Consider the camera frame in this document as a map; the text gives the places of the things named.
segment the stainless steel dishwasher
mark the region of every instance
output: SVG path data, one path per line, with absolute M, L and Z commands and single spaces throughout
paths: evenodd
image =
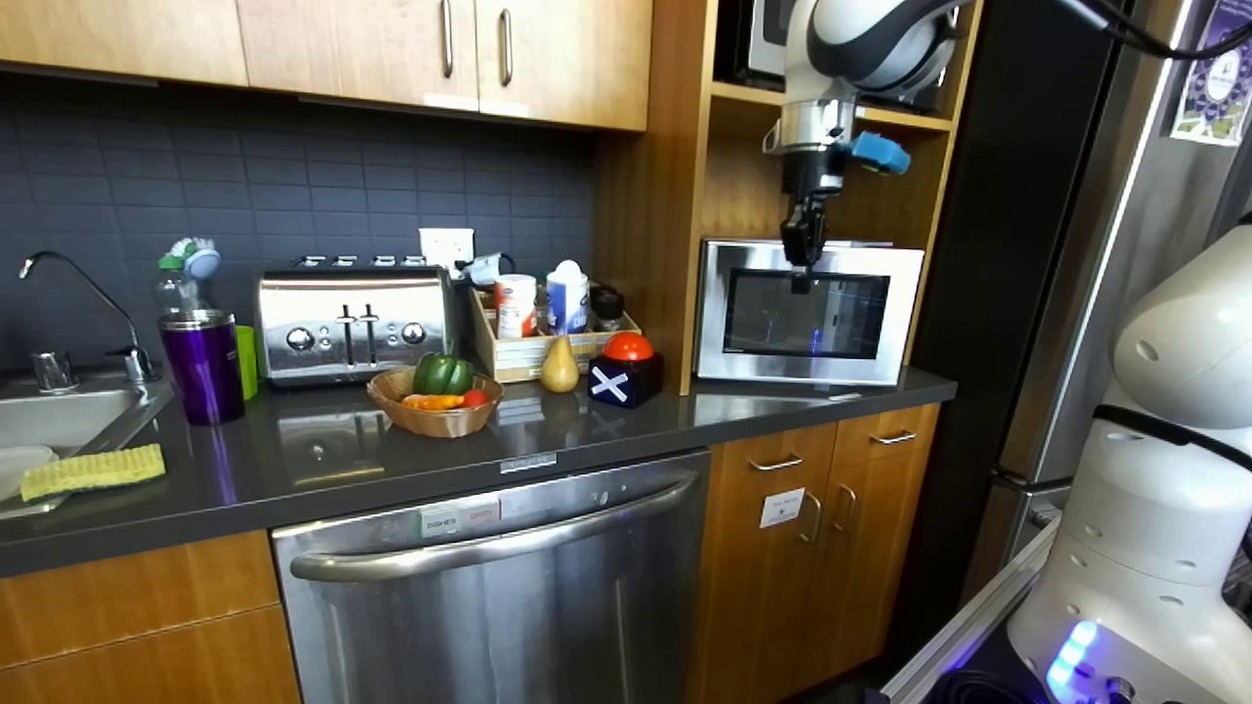
M 707 452 L 274 532 L 308 704 L 670 704 Z

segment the microwave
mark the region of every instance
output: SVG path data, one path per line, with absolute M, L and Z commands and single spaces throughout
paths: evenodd
M 705 238 L 698 378 L 894 388 L 924 250 L 825 242 L 816 268 L 782 238 Z

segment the sink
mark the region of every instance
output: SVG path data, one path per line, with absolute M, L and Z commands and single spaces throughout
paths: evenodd
M 0 385 L 0 520 L 55 514 L 64 497 L 21 499 L 18 485 L 33 458 L 71 458 L 131 446 L 169 401 L 169 385 L 151 400 L 94 378 L 71 391 L 38 391 L 28 378 Z
M 0 394 L 0 446 L 84 450 L 131 405 L 135 394 L 124 388 Z

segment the gray countertop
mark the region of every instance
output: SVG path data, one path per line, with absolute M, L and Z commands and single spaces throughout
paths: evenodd
M 0 523 L 0 576 L 487 491 L 946 400 L 957 385 L 929 373 L 906 373 L 881 391 L 831 394 L 705 385 L 634 411 L 522 385 L 507 388 L 490 431 L 454 443 L 391 431 L 359 388 L 268 391 L 222 426 L 188 426 L 181 401 L 169 401 L 143 438 L 161 443 L 165 476 L 78 491 L 53 517 Z

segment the upper cabinet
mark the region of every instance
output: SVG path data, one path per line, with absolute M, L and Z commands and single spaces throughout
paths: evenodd
M 252 85 L 646 128 L 653 0 L 239 0 Z
M 242 85 L 235 0 L 4 0 L 0 62 Z
M 246 81 L 477 111 L 475 0 L 239 0 Z
M 477 0 L 483 111 L 646 128 L 653 0 Z
M 646 128 L 653 0 L 4 0 L 0 62 Z

